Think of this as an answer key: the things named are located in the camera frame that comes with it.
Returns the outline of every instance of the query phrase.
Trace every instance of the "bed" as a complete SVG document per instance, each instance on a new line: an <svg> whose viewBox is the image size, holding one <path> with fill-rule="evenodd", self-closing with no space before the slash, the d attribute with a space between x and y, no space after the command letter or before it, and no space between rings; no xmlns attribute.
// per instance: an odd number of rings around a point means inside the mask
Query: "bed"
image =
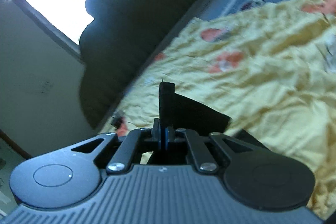
<svg viewBox="0 0 336 224"><path fill-rule="evenodd" d="M336 19L300 10L320 1L198 0L123 89L99 132L115 131L115 110L125 113L126 130L151 127L159 83L173 82L177 93L229 115L226 134L244 128L305 163L316 178L308 207L326 219L336 209L336 75L325 61Z"/></svg>

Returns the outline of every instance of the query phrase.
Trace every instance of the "window frame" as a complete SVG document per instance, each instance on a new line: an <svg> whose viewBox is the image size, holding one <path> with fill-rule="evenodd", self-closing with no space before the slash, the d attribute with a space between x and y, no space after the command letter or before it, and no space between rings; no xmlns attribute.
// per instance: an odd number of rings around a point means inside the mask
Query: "window frame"
<svg viewBox="0 0 336 224"><path fill-rule="evenodd" d="M59 46L63 47L68 53L75 57L81 63L80 47L61 30L57 29L48 21L38 10L33 8L26 0L11 0L13 1L36 25L45 32Z"/></svg>

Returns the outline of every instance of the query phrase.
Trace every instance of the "gray wall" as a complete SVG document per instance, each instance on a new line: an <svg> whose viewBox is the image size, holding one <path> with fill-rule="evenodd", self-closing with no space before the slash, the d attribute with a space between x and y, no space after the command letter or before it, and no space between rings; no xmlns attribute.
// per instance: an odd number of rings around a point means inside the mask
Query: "gray wall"
<svg viewBox="0 0 336 224"><path fill-rule="evenodd" d="M0 128L33 156L94 135L80 109L84 66L0 0Z"/></svg>

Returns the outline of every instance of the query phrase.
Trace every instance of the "yellow bedsheet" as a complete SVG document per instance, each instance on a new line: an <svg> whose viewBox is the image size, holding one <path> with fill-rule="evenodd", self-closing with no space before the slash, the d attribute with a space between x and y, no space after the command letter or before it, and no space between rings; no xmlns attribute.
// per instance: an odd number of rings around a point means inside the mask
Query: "yellow bedsheet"
<svg viewBox="0 0 336 224"><path fill-rule="evenodd" d="M336 18L300 11L306 1L190 22L120 103L128 128L152 126L159 83L173 82L177 93L229 115L226 134L244 128L272 151L306 164L316 178L308 206L328 217L336 209L336 75L325 72L324 55ZM208 43L200 36L226 26L227 39ZM223 51L237 50L244 58L236 68L209 73Z"/></svg>

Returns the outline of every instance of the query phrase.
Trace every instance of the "window pane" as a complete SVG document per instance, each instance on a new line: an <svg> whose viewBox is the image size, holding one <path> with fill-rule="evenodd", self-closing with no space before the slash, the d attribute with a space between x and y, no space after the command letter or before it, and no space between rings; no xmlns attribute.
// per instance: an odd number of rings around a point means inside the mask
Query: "window pane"
<svg viewBox="0 0 336 224"><path fill-rule="evenodd" d="M85 0L26 0L57 29L76 44L93 17L86 12Z"/></svg>

